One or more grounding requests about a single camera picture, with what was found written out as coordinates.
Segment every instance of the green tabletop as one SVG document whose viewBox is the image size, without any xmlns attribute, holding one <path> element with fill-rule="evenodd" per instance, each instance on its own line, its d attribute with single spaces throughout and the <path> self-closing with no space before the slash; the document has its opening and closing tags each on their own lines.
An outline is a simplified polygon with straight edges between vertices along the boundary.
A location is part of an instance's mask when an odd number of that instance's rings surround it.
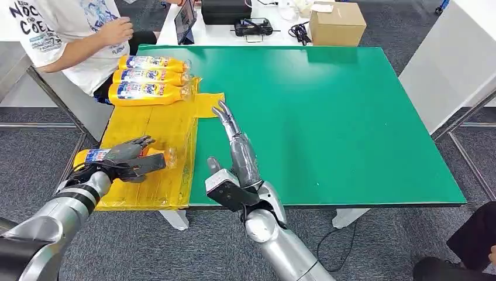
<svg viewBox="0 0 496 281">
<path fill-rule="evenodd" d="M 224 92 L 285 205 L 466 203 L 381 48 L 142 46 L 190 60 L 200 92 Z M 201 119 L 190 206 L 206 159 L 231 166 L 218 119 Z"/>
</svg>

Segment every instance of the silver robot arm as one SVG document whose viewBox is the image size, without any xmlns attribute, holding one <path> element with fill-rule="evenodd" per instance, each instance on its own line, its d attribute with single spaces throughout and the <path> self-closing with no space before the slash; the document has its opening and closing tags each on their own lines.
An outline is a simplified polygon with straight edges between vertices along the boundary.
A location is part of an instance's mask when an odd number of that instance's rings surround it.
<svg viewBox="0 0 496 281">
<path fill-rule="evenodd" d="M 246 233 L 259 247 L 282 281 L 335 281 L 305 244 L 287 227 L 284 207 L 275 188 L 261 179 L 250 144 L 230 109 L 213 108 L 228 134 L 233 167 L 222 169 L 207 160 L 212 176 L 205 181 L 207 196 L 231 211 L 241 211 Z"/>
<path fill-rule="evenodd" d="M 142 181 L 165 167 L 161 154 L 139 157 L 149 136 L 115 146 L 101 162 L 86 162 L 62 182 L 55 195 L 30 219 L 0 235 L 0 279 L 54 281 L 76 233 L 114 179 Z"/>
</svg>

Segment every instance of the black bag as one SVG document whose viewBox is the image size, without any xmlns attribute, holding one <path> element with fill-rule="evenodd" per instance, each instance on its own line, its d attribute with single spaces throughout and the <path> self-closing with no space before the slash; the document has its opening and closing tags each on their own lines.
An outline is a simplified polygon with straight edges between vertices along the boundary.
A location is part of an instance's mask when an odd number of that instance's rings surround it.
<svg viewBox="0 0 496 281">
<path fill-rule="evenodd" d="M 252 16 L 252 0 L 202 0 L 202 15 L 206 25 L 234 25 L 237 20 Z"/>
</svg>

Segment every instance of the black pants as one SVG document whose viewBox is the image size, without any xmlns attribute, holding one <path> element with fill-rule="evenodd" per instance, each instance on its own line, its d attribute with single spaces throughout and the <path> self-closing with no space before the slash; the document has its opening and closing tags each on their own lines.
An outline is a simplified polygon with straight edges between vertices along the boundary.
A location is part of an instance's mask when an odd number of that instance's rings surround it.
<svg viewBox="0 0 496 281">
<path fill-rule="evenodd" d="M 414 267 L 415 281 L 486 281 L 496 276 L 482 273 L 496 245 L 496 202 L 480 207 L 446 242 L 467 269 L 428 257 Z"/>
<path fill-rule="evenodd" d="M 153 31 L 138 31 L 133 34 L 133 37 L 129 40 L 129 54 L 135 56 L 138 52 L 138 47 L 140 44 L 150 44 L 155 45 L 157 43 L 157 38 Z M 103 104 L 111 104 L 108 99 L 108 90 L 112 85 L 112 75 L 105 80 L 105 82 L 93 93 L 93 97 Z"/>
</svg>

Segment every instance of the yellow bottle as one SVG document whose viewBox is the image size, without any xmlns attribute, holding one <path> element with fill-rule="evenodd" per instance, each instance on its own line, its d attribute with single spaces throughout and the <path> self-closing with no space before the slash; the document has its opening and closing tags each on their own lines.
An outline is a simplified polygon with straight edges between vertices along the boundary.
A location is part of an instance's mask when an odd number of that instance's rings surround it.
<svg viewBox="0 0 496 281">
<path fill-rule="evenodd" d="M 112 84 L 109 89 L 110 102 L 117 107 L 138 105 L 168 105 L 176 101 L 188 100 L 191 86 L 176 87 L 169 84 Z"/>
<path fill-rule="evenodd" d="M 105 155 L 110 151 L 110 149 L 87 149 L 79 151 L 74 158 L 73 167 L 76 167 L 85 162 L 97 162 L 102 161 Z M 154 148 L 144 148 L 142 154 L 138 157 L 150 156 L 162 153 L 164 159 L 166 160 L 166 168 L 172 169 L 177 165 L 177 157 L 175 149 L 169 148 L 168 151 L 157 150 Z"/>
<path fill-rule="evenodd" d="M 117 70 L 113 74 L 114 83 L 165 83 L 174 86 L 184 86 L 190 80 L 187 72 L 177 73 L 167 70 L 128 69 Z"/>
<path fill-rule="evenodd" d="M 186 62 L 173 57 L 122 56 L 119 59 L 119 69 L 130 68 L 183 73 L 189 69 L 189 66 Z"/>
</svg>

